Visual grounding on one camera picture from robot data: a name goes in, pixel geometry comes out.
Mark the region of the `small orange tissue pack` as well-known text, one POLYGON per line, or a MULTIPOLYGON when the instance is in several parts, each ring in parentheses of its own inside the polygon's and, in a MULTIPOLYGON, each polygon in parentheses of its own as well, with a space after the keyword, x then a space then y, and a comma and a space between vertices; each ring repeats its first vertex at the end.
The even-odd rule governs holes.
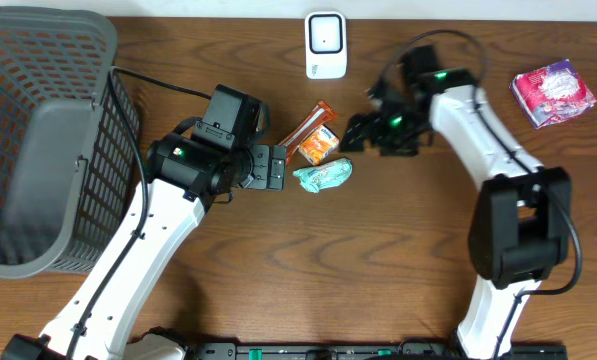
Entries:
POLYGON ((298 147, 312 165, 319 165, 340 143, 335 133, 325 125, 317 127, 298 147))

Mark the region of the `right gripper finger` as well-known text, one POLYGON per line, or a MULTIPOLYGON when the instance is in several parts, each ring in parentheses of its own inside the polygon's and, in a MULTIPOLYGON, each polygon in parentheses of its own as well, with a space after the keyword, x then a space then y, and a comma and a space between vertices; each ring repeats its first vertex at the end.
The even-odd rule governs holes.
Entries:
POLYGON ((341 153, 358 153, 365 151, 365 142, 367 141, 367 133, 365 131, 351 132, 348 131, 340 141, 339 151, 341 153))
POLYGON ((355 114, 348 121, 345 136, 351 138, 363 136, 366 133, 366 128, 372 126, 377 118, 377 113, 355 114))

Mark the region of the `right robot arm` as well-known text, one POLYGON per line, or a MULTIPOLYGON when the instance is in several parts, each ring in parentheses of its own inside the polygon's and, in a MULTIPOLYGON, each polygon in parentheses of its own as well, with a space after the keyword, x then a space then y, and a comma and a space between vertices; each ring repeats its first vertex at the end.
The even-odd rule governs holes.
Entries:
POLYGON ((526 301, 546 295, 542 282, 567 258, 570 177, 531 156, 477 78, 465 68, 442 68, 433 46, 406 51, 399 64, 405 89, 379 78, 368 92, 373 111, 350 118, 340 149, 415 156, 423 134, 449 143, 478 191, 468 234, 477 280, 455 332, 458 351, 471 359, 503 357, 526 301))

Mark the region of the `purple red snack bag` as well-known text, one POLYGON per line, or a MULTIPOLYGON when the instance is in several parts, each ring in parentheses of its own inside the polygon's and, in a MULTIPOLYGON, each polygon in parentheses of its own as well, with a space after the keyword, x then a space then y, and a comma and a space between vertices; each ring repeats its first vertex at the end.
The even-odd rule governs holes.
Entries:
POLYGON ((516 75, 510 90, 535 129, 572 120, 597 103, 569 59, 516 75))

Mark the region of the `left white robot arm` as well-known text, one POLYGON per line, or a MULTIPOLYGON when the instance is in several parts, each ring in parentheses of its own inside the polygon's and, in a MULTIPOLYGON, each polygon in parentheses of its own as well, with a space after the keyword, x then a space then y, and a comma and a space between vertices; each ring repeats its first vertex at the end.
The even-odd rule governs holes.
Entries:
POLYGON ((145 301, 182 242, 218 196, 235 188, 280 191, 286 149, 172 132, 152 144, 149 178, 136 189, 119 228, 71 301, 38 337, 15 335, 5 359, 183 359, 189 349, 155 328, 130 333, 145 301))

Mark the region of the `teal packet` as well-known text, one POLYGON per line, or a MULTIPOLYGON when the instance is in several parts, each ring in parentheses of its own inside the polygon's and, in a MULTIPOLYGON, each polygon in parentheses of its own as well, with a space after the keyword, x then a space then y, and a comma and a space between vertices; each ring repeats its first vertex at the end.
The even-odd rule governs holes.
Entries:
POLYGON ((307 192, 319 193, 342 185, 351 177, 352 172, 352 162, 348 158, 340 158, 324 165, 295 170, 293 176, 307 192))

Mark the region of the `orange red snack bar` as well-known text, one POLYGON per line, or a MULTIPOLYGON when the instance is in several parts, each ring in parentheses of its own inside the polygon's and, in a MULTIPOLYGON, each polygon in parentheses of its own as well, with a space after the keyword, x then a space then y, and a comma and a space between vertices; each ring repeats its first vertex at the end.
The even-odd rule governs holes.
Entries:
POLYGON ((338 114, 324 101, 320 100, 305 120, 280 143, 286 149, 286 163, 289 164, 299 145, 319 126, 335 120, 338 114))

